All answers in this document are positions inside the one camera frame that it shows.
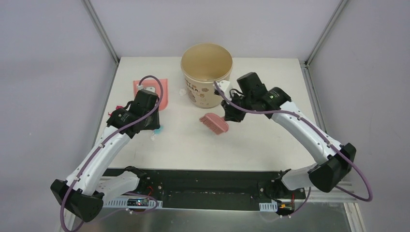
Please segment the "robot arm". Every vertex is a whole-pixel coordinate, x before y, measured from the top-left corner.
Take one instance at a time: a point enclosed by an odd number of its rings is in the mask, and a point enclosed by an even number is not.
[[[160,127],[158,109],[149,117],[139,123],[112,135],[118,129],[139,120],[151,111],[158,100],[156,93],[148,90],[137,92],[134,101],[125,108],[115,110],[107,121],[100,139],[88,153],[81,164],[72,172],[65,181],[56,179],[51,185],[51,190],[57,201],[62,204],[69,186],[75,185],[68,194],[65,208],[85,222],[93,220],[103,207],[103,203],[112,200],[126,192],[136,190],[140,180],[146,177],[142,171],[127,167],[125,172],[113,179],[99,184],[100,178],[118,152],[142,130],[154,130]],[[94,158],[89,158],[99,148]],[[79,172],[85,167],[81,176]]]
[[[267,188],[271,192],[272,199],[281,198],[297,188],[311,186],[315,186],[323,192],[330,192],[351,170],[351,166],[326,144],[314,129],[301,120],[301,118],[304,118],[311,122],[282,89],[275,87],[268,91],[254,72],[240,77],[238,84],[242,91],[241,96],[233,93],[232,90],[234,89],[229,81],[220,81],[218,87],[224,92],[225,96],[230,96],[232,103],[247,110],[278,110],[279,113],[266,114],[266,117],[283,126],[308,150],[316,162],[305,168],[283,171]],[[226,101],[222,101],[221,105],[225,110],[226,121],[240,122],[245,117],[245,112],[234,108]],[[281,110],[294,112],[299,116],[280,113]],[[340,147],[340,152],[353,161],[356,153],[353,145],[342,145],[317,126],[315,128],[331,144]]]

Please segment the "paper cup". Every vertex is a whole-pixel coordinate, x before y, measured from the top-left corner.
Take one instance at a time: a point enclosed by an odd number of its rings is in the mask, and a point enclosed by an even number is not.
[[[219,105],[222,97],[214,94],[212,85],[214,81],[229,80],[232,63],[231,54],[219,45],[200,43],[190,47],[182,56],[181,69],[191,102],[202,108]]]

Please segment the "pink holder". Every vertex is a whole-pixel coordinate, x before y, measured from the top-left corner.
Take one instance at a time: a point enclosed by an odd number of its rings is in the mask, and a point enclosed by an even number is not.
[[[134,97],[137,95],[139,82],[139,80],[133,81]],[[168,105],[168,79],[160,79],[160,82],[162,84],[162,88],[164,89],[164,96],[162,97],[159,109],[163,110]],[[158,96],[161,95],[160,85],[158,85],[156,80],[144,80],[142,82],[142,85],[144,86],[144,89],[154,90],[155,93],[158,94]]]

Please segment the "white table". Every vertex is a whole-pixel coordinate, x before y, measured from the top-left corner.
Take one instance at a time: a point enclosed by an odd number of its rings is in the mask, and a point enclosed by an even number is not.
[[[227,133],[215,135],[199,118],[223,109],[200,109],[187,95],[180,70],[181,57],[122,57],[104,111],[100,134],[108,112],[133,99],[132,82],[146,75],[168,78],[168,106],[160,111],[163,130],[151,140],[151,131],[142,131],[119,152],[110,168],[135,166],[147,169],[279,171],[314,163],[306,149],[284,128],[262,115],[247,114],[241,123],[228,122]],[[256,72],[268,89],[280,87],[301,111],[314,121],[308,91],[297,59],[234,58],[231,81]]]

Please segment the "brush bristles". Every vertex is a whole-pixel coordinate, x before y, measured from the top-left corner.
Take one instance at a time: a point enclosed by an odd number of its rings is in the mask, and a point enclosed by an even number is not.
[[[210,120],[207,116],[204,116],[199,119],[200,122],[202,122],[205,126],[207,126],[211,131],[213,131],[215,134],[222,134],[224,131],[217,126],[212,120]]]

